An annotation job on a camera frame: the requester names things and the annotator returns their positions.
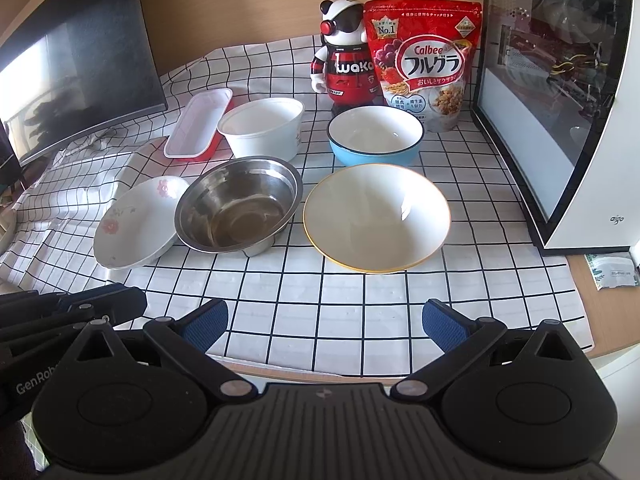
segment screw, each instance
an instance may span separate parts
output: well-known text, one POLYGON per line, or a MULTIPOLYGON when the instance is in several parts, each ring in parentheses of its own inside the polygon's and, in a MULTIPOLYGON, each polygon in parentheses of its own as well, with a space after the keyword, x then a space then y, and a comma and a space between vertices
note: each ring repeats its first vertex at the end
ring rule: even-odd
POLYGON ((244 397, 250 394, 252 389, 253 385, 242 379, 227 381, 220 386, 220 391, 227 397, 244 397))
POLYGON ((429 388, 422 381, 409 379, 396 384, 396 392, 407 397, 423 396, 429 388))
POLYGON ((323 388, 322 390, 316 391, 316 396, 321 399, 326 399, 327 397, 331 397, 334 393, 329 388, 323 388))

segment packet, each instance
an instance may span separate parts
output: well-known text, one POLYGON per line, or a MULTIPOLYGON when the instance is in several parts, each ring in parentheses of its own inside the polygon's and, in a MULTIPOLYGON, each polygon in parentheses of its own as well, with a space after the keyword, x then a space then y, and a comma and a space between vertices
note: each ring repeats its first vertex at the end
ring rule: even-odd
POLYGON ((638 286, 640 276, 630 253, 585 254, 596 288, 638 286))
POLYGON ((430 132, 458 123, 482 23, 482 5, 454 0, 371 0, 367 42, 386 102, 430 132))

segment calbee cereal bag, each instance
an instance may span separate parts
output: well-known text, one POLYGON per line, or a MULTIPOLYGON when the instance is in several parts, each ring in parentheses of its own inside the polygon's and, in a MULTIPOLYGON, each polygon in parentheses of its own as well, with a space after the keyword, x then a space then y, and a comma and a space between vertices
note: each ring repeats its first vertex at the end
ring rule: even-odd
POLYGON ((430 132, 458 122, 482 23, 482 6, 453 0, 371 0, 367 42, 386 102, 430 132))

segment robot figure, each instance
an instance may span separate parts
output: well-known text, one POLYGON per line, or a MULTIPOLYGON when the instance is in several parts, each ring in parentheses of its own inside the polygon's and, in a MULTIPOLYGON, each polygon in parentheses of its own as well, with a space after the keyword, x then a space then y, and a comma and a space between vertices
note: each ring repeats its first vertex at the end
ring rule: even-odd
POLYGON ((378 80, 367 45, 363 5, 357 0, 325 0, 320 10, 323 46, 311 62, 311 87, 316 93, 329 94, 335 103, 335 117, 350 108, 371 104, 378 92, 378 80))

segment white tablecloth with black grid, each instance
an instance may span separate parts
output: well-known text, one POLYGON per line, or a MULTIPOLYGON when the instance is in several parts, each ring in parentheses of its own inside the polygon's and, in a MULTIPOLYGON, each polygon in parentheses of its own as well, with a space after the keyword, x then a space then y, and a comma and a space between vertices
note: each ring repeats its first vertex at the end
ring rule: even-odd
MULTIPOLYGON (((414 170, 442 190, 452 213, 443 248, 418 267, 389 275, 349 272, 316 251, 302 206, 267 252, 199 253, 175 244, 149 266, 109 272, 92 238, 111 202, 162 174, 192 182, 232 156, 223 141, 210 162, 164 157, 164 136, 195 93, 231 88, 234 103, 290 96, 305 104, 302 146, 292 161, 304 198, 340 170, 326 136, 332 101, 310 88, 309 62, 319 38, 218 49, 161 78, 168 111, 129 121, 73 143, 18 202, 15 242, 0 258, 0 277, 23 289, 77 292, 108 282, 146 290, 148 309, 127 325, 179 318, 212 297, 229 308, 214 356, 264 366, 347 376, 404 376, 440 350, 422 330, 424 301, 439 298, 475 319, 495 316, 510 328, 561 319, 584 349, 593 345, 580 296, 560 256, 532 245, 518 193, 504 162, 463 112, 453 131, 427 133, 414 170)), ((469 85, 467 105, 473 85, 469 85)))

